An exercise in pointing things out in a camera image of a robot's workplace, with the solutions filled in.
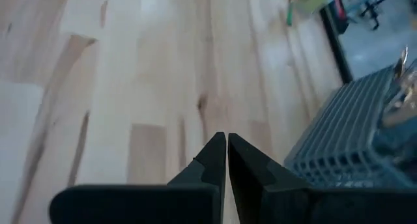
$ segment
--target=floor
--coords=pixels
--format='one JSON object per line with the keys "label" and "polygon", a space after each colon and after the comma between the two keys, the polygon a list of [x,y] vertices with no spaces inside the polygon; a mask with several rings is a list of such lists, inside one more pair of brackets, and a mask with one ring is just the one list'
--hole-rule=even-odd
{"label": "floor", "polygon": [[[13,111],[0,110],[16,125],[11,134],[0,120],[0,138],[11,135],[0,154],[17,164],[0,162],[14,168],[1,175],[14,185],[0,182],[0,223],[48,223],[49,201],[69,186],[164,184],[217,131],[282,163],[341,86],[319,17],[295,14],[287,27],[286,0],[0,7],[0,83],[10,89],[0,102]],[[223,222],[238,223],[228,179],[226,190]]]}
{"label": "floor", "polygon": [[[349,6],[349,0],[343,3]],[[412,24],[417,16],[409,1],[385,0],[378,11],[380,27],[376,31],[366,22],[351,23],[339,36],[354,79],[394,64],[405,46],[409,47],[408,64],[417,59],[417,27]]]}

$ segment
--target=plastic crate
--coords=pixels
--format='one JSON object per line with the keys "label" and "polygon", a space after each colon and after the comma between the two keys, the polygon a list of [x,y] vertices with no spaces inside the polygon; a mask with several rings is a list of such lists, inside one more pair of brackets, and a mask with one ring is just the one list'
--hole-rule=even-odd
{"label": "plastic crate", "polygon": [[382,156],[374,145],[375,138],[391,140],[375,136],[380,134],[378,125],[393,77],[389,67],[335,91],[293,147],[285,166],[320,188],[413,187],[409,176],[393,166],[392,157]]}

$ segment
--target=gray plastic basket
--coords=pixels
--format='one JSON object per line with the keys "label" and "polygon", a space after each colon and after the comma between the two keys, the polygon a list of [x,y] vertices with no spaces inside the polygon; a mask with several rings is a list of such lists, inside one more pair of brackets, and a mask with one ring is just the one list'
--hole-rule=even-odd
{"label": "gray plastic basket", "polygon": [[322,188],[413,187],[392,157],[381,156],[373,145],[393,76],[392,67],[385,68],[335,91],[285,166]]}

